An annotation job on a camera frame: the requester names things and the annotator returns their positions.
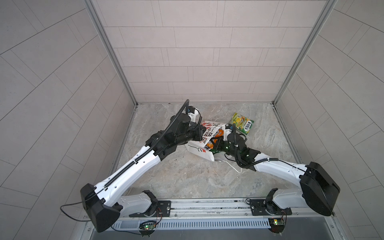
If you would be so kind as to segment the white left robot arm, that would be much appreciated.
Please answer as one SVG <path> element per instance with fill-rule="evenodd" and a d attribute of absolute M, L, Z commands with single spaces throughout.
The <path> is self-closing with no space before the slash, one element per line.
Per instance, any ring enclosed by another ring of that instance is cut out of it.
<path fill-rule="evenodd" d="M 110 228 L 120 217 L 143 214 L 156 215 L 158 200 L 150 191 L 123 197 L 125 191 L 146 171 L 189 141 L 201 141 L 206 130 L 201 124 L 198 109 L 188 107 L 186 113 L 171 117 L 167 131 L 152 135 L 140 151 L 111 176 L 96 184 L 84 185 L 81 190 L 83 208 L 97 232 Z"/>

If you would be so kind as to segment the white floral paper bag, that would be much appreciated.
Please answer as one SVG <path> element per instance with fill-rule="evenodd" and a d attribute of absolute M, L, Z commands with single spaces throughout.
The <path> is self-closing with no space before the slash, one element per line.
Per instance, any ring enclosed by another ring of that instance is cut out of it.
<path fill-rule="evenodd" d="M 206 127 L 206 131 L 203 135 L 203 140 L 200 142 L 189 141 L 186 144 L 187 151 L 203 159 L 209 160 L 211 162 L 227 163 L 236 172 L 241 174 L 242 171 L 239 172 L 229 163 L 229 161 L 234 161 L 234 158 L 229 159 L 228 156 L 230 154 L 225 154 L 224 152 L 213 154 L 211 150 L 209 151 L 205 148 L 208 141 L 218 132 L 219 129 L 225 130 L 226 128 L 232 128 L 233 126 L 230 124 L 224 124 L 224 123 L 212 122 L 212 121 L 203 121 L 202 125 Z"/>

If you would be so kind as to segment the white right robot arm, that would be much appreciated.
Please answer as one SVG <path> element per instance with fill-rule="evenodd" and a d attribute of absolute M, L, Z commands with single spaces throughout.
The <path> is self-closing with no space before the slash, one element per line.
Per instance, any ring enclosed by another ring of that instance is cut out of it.
<path fill-rule="evenodd" d="M 334 215 L 334 207 L 340 194 L 340 187 L 318 163 L 294 164 L 271 158 L 246 146 L 246 141 L 238 133 L 213 137 L 210 140 L 215 151 L 231 156 L 242 169 L 274 175 L 291 182 L 298 188 L 293 190 L 272 190 L 266 204 L 274 208 L 309 207 L 323 216 Z"/>

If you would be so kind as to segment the green Fox's candy packet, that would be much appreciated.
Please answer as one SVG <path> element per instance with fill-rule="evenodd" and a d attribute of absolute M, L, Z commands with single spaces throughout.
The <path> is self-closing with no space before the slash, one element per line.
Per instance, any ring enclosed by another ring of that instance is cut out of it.
<path fill-rule="evenodd" d="M 254 122 L 255 122 L 254 120 L 251 120 L 238 113 L 234 113 L 230 120 L 230 124 L 231 125 L 235 124 L 236 129 L 245 135 L 248 135 Z"/>

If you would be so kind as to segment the orange Fox's candy packet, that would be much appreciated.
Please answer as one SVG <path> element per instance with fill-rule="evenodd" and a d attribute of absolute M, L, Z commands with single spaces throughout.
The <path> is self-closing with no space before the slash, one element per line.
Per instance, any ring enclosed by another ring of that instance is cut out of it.
<path fill-rule="evenodd" d="M 219 144 L 219 141 L 224 139 L 224 131 L 219 129 L 218 132 L 208 141 L 205 148 L 207 150 L 213 150 Z"/>

